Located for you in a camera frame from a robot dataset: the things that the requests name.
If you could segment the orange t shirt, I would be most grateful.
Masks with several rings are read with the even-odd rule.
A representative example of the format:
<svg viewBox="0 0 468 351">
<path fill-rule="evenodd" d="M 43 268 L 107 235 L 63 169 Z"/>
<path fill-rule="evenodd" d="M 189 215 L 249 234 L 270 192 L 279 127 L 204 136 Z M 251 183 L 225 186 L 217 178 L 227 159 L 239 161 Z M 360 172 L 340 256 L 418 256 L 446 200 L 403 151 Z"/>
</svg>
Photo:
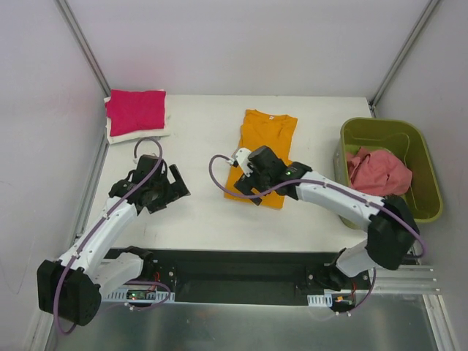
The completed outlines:
<svg viewBox="0 0 468 351">
<path fill-rule="evenodd" d="M 246 110 L 244 122 L 241 125 L 241 136 L 238 143 L 239 148 L 247 148 L 254 151 L 260 146 L 268 146 L 284 163 L 289 163 L 289 153 L 298 119 L 289 115 L 270 115 L 258 110 Z M 225 187 L 240 194 L 235 189 L 235 182 L 241 177 L 242 171 L 239 167 L 231 167 Z M 230 200 L 241 201 L 254 205 L 251 200 L 241 199 L 224 194 Z M 281 210 L 284 205 L 284 197 L 275 192 L 264 197 L 262 206 Z"/>
</svg>

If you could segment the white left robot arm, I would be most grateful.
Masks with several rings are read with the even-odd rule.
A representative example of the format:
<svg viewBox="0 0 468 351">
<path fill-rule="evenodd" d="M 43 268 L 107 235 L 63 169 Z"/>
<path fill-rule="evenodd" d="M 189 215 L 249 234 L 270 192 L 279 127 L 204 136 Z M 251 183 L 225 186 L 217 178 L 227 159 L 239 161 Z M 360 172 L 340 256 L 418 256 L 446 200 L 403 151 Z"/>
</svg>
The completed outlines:
<svg viewBox="0 0 468 351">
<path fill-rule="evenodd" d="M 39 309 L 84 326 L 97 314 L 102 299 L 128 281 L 156 285 L 159 273 L 148 250 L 129 246 L 110 263 L 103 259 L 141 211 L 153 214 L 189 194 L 176 165 L 142 155 L 137 167 L 112 186 L 91 229 L 57 260 L 44 260 L 38 267 Z"/>
</svg>

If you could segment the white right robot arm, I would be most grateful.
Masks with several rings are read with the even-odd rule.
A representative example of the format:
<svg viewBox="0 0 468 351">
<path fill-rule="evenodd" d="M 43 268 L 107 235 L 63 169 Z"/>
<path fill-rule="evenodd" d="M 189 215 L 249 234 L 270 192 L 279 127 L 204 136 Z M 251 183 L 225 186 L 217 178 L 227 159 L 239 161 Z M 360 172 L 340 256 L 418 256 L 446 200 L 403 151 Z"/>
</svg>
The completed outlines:
<svg viewBox="0 0 468 351">
<path fill-rule="evenodd" d="M 341 250 L 332 263 L 312 274 L 325 289 L 340 291 L 352 284 L 358 274 L 372 268 L 397 270 L 419 234 L 400 197 L 364 194 L 303 163 L 286 164 L 267 146 L 254 151 L 240 148 L 231 163 L 242 171 L 235 188 L 256 205 L 261 204 L 263 195 L 275 192 L 319 205 L 366 232 L 364 241 Z"/>
</svg>

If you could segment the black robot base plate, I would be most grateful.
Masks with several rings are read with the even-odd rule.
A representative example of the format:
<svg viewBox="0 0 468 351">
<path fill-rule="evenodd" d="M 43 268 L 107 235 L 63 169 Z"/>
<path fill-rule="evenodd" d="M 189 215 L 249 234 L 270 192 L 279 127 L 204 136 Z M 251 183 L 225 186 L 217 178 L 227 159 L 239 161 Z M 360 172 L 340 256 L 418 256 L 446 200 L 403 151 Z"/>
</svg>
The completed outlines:
<svg viewBox="0 0 468 351">
<path fill-rule="evenodd" d="M 334 252 L 234 252 L 151 250 L 153 265 L 142 280 L 169 287 L 175 301 L 266 306 L 305 306 Z"/>
</svg>

